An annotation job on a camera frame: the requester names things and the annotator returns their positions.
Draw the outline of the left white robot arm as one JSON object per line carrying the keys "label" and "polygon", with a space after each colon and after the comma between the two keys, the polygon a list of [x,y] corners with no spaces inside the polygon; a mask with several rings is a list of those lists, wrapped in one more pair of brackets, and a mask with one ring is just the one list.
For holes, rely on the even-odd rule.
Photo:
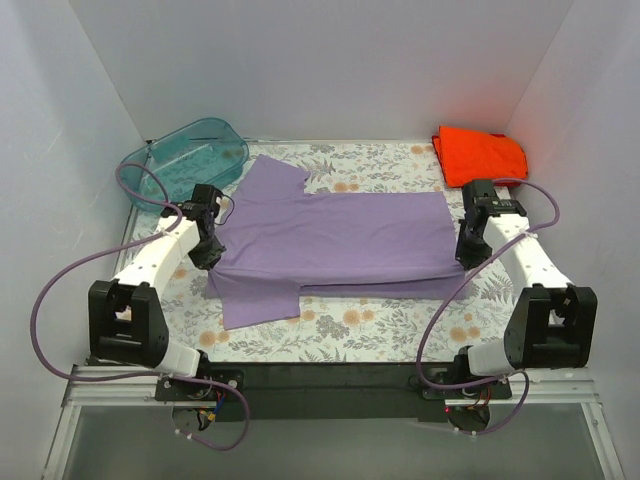
{"label": "left white robot arm", "polygon": [[199,366],[201,353],[170,337],[162,294],[184,258],[208,271],[225,247],[215,236],[223,193],[198,184],[191,199],[164,208],[158,238],[147,243],[114,278],[96,281],[88,293],[89,340],[93,357],[178,375],[178,387],[193,400],[213,386]]}

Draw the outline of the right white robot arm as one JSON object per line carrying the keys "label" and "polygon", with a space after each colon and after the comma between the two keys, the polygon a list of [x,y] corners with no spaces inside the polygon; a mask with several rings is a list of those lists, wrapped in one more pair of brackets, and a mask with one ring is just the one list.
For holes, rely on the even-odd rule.
{"label": "right white robot arm", "polygon": [[465,210],[456,259],[477,268],[517,236],[498,257],[518,299],[503,337],[468,346],[454,357],[452,383],[475,397],[489,377],[528,368],[582,368],[589,359],[598,300],[589,287],[575,285],[556,268],[534,233],[520,202],[498,197],[487,179],[462,187]]}

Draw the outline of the purple t shirt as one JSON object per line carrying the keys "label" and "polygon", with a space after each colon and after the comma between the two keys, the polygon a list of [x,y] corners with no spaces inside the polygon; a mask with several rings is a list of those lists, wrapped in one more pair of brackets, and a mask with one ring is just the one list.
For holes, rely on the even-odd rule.
{"label": "purple t shirt", "polygon": [[442,299],[463,279],[444,195],[306,192],[260,155],[239,183],[209,273],[228,329],[297,317],[301,295]]}

